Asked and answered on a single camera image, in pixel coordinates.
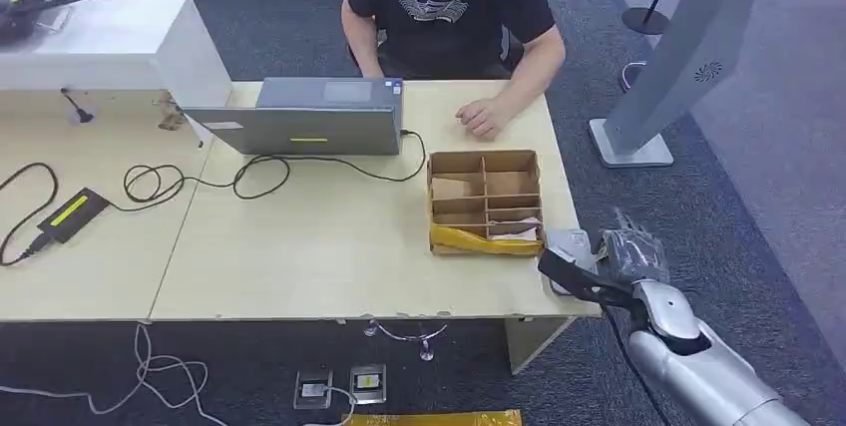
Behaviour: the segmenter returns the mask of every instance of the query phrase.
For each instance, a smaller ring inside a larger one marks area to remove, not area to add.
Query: power socket
[[[332,404],[331,369],[297,371],[293,409],[327,409]]]
[[[387,367],[384,364],[353,366],[349,370],[349,392],[357,404],[384,403],[388,399]]]

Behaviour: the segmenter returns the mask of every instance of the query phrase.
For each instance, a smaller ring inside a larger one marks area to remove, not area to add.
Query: black cable
[[[207,182],[207,181],[202,180],[202,179],[197,178],[197,177],[186,177],[186,175],[183,173],[182,170],[180,170],[179,167],[172,165],[172,164],[159,165],[157,167],[150,167],[148,165],[135,165],[135,166],[130,167],[127,170],[126,174],[124,175],[124,193],[126,194],[127,198],[129,198],[132,202],[134,202],[136,204],[143,204],[143,206],[133,208],[133,209],[124,209],[122,207],[118,207],[115,204],[112,204],[112,206],[115,207],[115,209],[117,209],[121,212],[141,212],[141,211],[144,211],[144,210],[148,210],[148,209],[151,209],[153,207],[157,207],[161,204],[164,204],[164,203],[172,200],[176,195],[178,195],[182,191],[182,189],[185,187],[186,182],[188,182],[188,181],[194,181],[194,182],[197,182],[198,184],[205,185],[207,187],[214,187],[214,188],[217,188],[217,189],[232,188],[232,192],[235,194],[235,196],[238,197],[239,199],[242,199],[242,200],[260,199],[261,197],[272,194],[273,192],[279,190],[283,185],[285,185],[285,183],[290,178],[290,174],[291,174],[290,162],[303,162],[303,161],[305,161],[305,162],[333,162],[333,163],[346,165],[349,168],[355,170],[356,172],[358,172],[362,175],[365,175],[367,177],[370,177],[372,179],[382,180],[382,181],[385,181],[385,182],[396,182],[396,183],[407,182],[407,181],[413,179],[414,177],[416,177],[423,170],[423,167],[426,165],[426,145],[423,143],[423,138],[420,137],[420,134],[418,134],[417,132],[413,132],[411,130],[403,130],[403,131],[401,131],[401,134],[402,134],[403,137],[409,136],[409,135],[417,137],[417,140],[420,142],[420,148],[422,150],[422,159],[420,160],[420,165],[417,167],[417,170],[415,170],[414,173],[412,173],[411,175],[408,175],[406,177],[399,178],[399,179],[394,179],[394,178],[391,178],[391,177],[383,177],[381,175],[372,174],[370,172],[367,172],[367,171],[361,169],[360,167],[356,166],[355,164],[352,164],[351,162],[347,162],[346,160],[335,159],[335,158],[331,158],[331,157],[312,157],[312,156],[309,156],[309,157],[290,157],[290,156],[286,156],[286,155],[259,155],[257,157],[253,157],[252,159],[249,160],[249,162],[244,164],[244,166],[241,167],[235,173],[235,176],[232,179],[232,181],[227,183],[227,184],[213,184],[211,182]],[[239,192],[238,191],[238,184],[240,183],[241,179],[243,179],[243,176],[246,174],[246,171],[249,170],[249,168],[252,167],[252,166],[255,166],[255,165],[258,165],[258,164],[263,164],[265,162],[280,162],[285,166],[285,176],[282,178],[282,180],[278,184],[276,184],[274,187],[272,187],[271,189],[266,190],[266,191],[261,192],[261,193],[256,194],[256,195],[244,195],[241,192]],[[176,172],[176,174],[179,176],[179,178],[175,182],[173,182],[172,184],[170,184],[166,188],[163,188],[163,180],[162,180],[162,175],[160,173],[161,171],[164,171],[164,170]],[[134,195],[132,193],[132,186],[135,184],[135,182],[137,182],[139,179],[141,179],[142,177],[144,177],[146,175],[154,175],[156,177],[156,187],[153,189],[153,192],[151,194],[149,194],[145,197],[139,197],[139,196]]]
[[[82,110],[82,108],[79,105],[77,105],[77,103],[74,101],[74,99],[71,98],[71,94],[70,94],[70,91],[68,89],[63,87],[63,88],[59,89],[59,92],[61,92],[62,95],[65,96],[65,98],[68,100],[68,102],[71,103],[72,106],[74,106],[74,111],[77,113],[77,116],[80,118],[81,124],[87,124],[87,123],[91,122],[92,120],[94,120],[93,115],[91,115],[88,112]]]
[[[660,406],[658,406],[658,402],[655,400],[654,395],[652,395],[652,390],[646,385],[646,381],[643,380],[643,377],[640,375],[640,372],[637,371],[635,364],[632,363],[632,359],[629,358],[629,352],[626,351],[626,346],[623,344],[620,329],[617,327],[617,322],[611,315],[608,306],[604,302],[600,302],[600,308],[603,309],[603,313],[611,324],[611,330],[614,332],[614,338],[617,340],[617,347],[620,349],[620,353],[623,354],[623,359],[626,361],[626,364],[629,366],[632,373],[634,373],[634,377],[637,378],[637,382],[640,383],[640,386],[643,388],[643,392],[646,393],[646,397],[649,398],[649,402],[652,403],[655,413],[657,413],[664,426],[670,426],[669,420],[666,419],[666,415],[663,414],[663,411],[660,409]]]
[[[18,229],[20,229],[20,227],[23,226],[27,221],[32,219],[33,216],[48,207],[53,202],[53,200],[56,199],[56,194],[59,192],[59,179],[56,178],[56,172],[54,172],[49,165],[43,164],[41,162],[36,162],[34,164],[24,166],[23,168],[12,174],[12,176],[6,179],[2,184],[0,184],[0,191],[2,191],[9,184],[14,182],[15,179],[17,179],[27,171],[38,167],[41,167],[42,169],[46,170],[48,174],[50,174],[50,180],[53,181],[53,190],[50,192],[50,197],[47,199],[46,202],[44,202],[40,207],[34,209],[31,213],[24,216],[24,218],[18,221],[16,225],[12,226],[12,229],[9,230],[9,232],[3,238],[3,242],[0,243],[0,266],[12,266],[14,264],[17,264],[18,262],[23,261],[24,259],[40,251],[44,246],[47,245],[47,243],[51,241],[51,239],[47,235],[41,233],[30,243],[30,245],[20,255],[18,255],[17,258],[11,261],[6,261],[3,259],[3,257],[6,255],[6,246],[9,244],[9,241],[12,239],[12,236],[15,235]]]

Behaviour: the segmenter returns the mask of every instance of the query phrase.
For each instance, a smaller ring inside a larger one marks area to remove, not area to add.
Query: man's hand
[[[482,99],[465,105],[455,116],[474,137],[493,140],[516,114],[497,99]]]

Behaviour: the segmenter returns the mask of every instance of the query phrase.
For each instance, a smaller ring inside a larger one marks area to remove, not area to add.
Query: gray kiosk stand
[[[648,65],[607,119],[590,121],[608,168],[665,167],[660,135],[736,68],[754,0],[679,0]]]

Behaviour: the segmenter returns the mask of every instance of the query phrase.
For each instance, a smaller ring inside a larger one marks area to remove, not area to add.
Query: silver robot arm
[[[681,291],[655,279],[665,279],[666,272],[660,240],[633,227],[603,234],[595,263],[586,266],[576,260],[583,254],[571,254],[571,244],[557,244],[556,235],[548,232],[538,270],[554,289],[598,303],[606,312],[615,306],[630,313],[627,350],[637,370],[700,426],[808,426],[696,317]]]
[[[659,384],[702,426],[807,426],[755,370],[704,321],[678,289],[634,284],[649,329],[629,336],[637,369]]]

